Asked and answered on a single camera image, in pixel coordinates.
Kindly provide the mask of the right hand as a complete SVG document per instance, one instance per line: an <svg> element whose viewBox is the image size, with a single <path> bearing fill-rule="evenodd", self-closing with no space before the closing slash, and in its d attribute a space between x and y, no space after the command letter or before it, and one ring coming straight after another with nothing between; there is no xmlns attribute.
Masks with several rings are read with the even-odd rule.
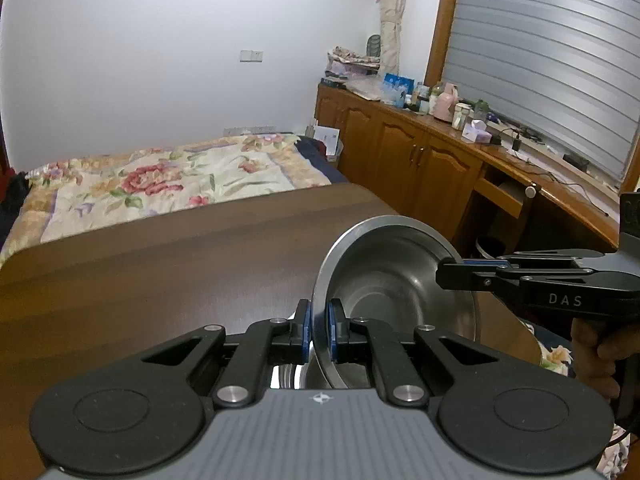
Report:
<svg viewBox="0 0 640 480"><path fill-rule="evenodd" d="M617 399L620 385L614 379L615 363L599 356L598 334L590 325L574 318L570 336L576 378L605 400Z"/></svg>

